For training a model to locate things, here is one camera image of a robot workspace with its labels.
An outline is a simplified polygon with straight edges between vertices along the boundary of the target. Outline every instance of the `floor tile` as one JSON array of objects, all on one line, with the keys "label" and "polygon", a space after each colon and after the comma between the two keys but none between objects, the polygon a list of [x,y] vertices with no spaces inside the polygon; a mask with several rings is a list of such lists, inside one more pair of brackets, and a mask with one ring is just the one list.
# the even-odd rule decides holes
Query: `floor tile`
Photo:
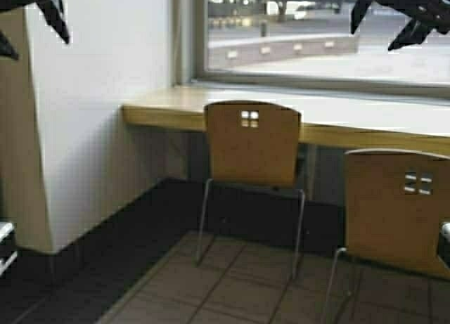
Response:
[{"label": "floor tile", "polygon": [[111,324],[184,324],[195,307],[159,297],[134,297],[113,318]]},{"label": "floor tile", "polygon": [[[207,246],[210,245],[212,238],[212,234],[203,233],[202,252],[204,252]],[[195,257],[195,253],[197,252],[198,233],[196,231],[189,231],[180,242],[181,244],[178,254]]]},{"label": "floor tile", "polygon": [[250,244],[240,253],[229,275],[283,287],[290,278],[292,259],[289,250]]},{"label": "floor tile", "polygon": [[[320,320],[324,301],[325,294],[321,292],[290,287],[276,312],[275,323],[316,324]],[[345,309],[345,299],[333,297],[327,316],[330,323],[341,309]]]},{"label": "floor tile", "polygon": [[429,316],[427,280],[406,273],[364,267],[359,301]]},{"label": "floor tile", "polygon": [[205,304],[206,309],[266,323],[283,289],[225,277]]},{"label": "floor tile", "polygon": [[432,315],[450,321],[450,282],[431,281]]},{"label": "floor tile", "polygon": [[[198,243],[198,233],[189,232],[184,236],[179,254],[195,257]],[[242,250],[245,242],[224,236],[213,236],[209,233],[204,234],[202,240],[202,253],[211,244],[206,255],[203,257],[202,264],[219,269],[226,269],[236,258],[236,255]]]},{"label": "floor tile", "polygon": [[428,316],[418,316],[412,313],[399,312],[399,324],[430,324],[430,317]]},{"label": "floor tile", "polygon": [[199,305],[220,276],[218,270],[197,267],[192,257],[174,256],[142,291]]},{"label": "floor tile", "polygon": [[[332,263],[332,259],[309,254],[304,255],[294,285],[311,291],[326,292]],[[356,266],[356,271],[360,270],[360,265]],[[333,281],[332,294],[339,297],[346,296],[350,288],[351,276],[352,265],[347,261],[339,261]]]},{"label": "floor tile", "polygon": [[360,302],[356,302],[355,306],[352,302],[345,309],[337,324],[410,324],[407,320],[413,319],[413,316],[409,314],[409,316],[402,317],[406,321],[399,321],[399,316],[399,312],[393,309]]},{"label": "floor tile", "polygon": [[222,313],[200,310],[191,324],[253,324],[245,319],[231,317]]}]

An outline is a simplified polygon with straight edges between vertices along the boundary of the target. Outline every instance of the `white wall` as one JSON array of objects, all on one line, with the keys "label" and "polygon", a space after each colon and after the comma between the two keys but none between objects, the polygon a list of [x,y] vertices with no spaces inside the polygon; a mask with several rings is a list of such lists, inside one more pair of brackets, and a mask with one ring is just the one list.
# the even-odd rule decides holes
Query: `white wall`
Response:
[{"label": "white wall", "polygon": [[65,0],[72,43],[26,10],[52,252],[164,176],[166,133],[120,106],[170,86],[169,0]]},{"label": "white wall", "polygon": [[23,9],[0,15],[0,28],[20,53],[0,58],[1,213],[21,247],[51,251],[36,105]]}]

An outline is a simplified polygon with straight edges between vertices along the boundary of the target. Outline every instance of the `chair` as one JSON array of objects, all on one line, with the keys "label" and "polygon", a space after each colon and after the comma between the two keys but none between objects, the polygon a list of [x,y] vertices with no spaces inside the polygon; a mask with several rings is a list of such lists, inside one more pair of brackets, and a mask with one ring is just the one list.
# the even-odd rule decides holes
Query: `chair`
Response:
[{"label": "chair", "polygon": [[439,232],[450,220],[450,157],[354,150],[345,155],[345,176],[347,247],[335,253],[321,323],[341,254],[450,279],[437,255]]},{"label": "chair", "polygon": [[[202,236],[213,182],[294,188],[301,114],[256,101],[224,101],[205,107],[211,178],[206,182],[196,252],[202,259]],[[296,276],[305,195],[300,201],[292,276]]]}]

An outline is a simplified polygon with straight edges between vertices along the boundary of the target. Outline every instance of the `glass pane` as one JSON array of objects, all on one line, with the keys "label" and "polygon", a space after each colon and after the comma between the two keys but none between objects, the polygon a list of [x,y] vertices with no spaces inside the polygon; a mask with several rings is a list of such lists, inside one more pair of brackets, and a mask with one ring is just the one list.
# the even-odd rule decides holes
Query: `glass pane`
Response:
[{"label": "glass pane", "polygon": [[388,52],[409,19],[373,4],[355,35],[356,0],[208,0],[211,71],[448,84],[450,36]]}]

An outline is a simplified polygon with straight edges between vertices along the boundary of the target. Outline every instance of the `window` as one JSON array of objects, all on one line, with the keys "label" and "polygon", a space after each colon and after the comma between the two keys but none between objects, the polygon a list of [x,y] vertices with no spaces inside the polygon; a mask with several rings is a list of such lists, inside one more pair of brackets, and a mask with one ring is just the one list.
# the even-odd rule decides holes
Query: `window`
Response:
[{"label": "window", "polygon": [[202,0],[202,73],[252,82],[271,78],[318,87],[357,83],[382,92],[390,86],[397,93],[411,88],[425,89],[427,95],[435,89],[445,92],[450,84],[450,35],[433,32],[421,46],[388,52],[409,19],[373,4],[353,36],[349,15],[355,1]]}]

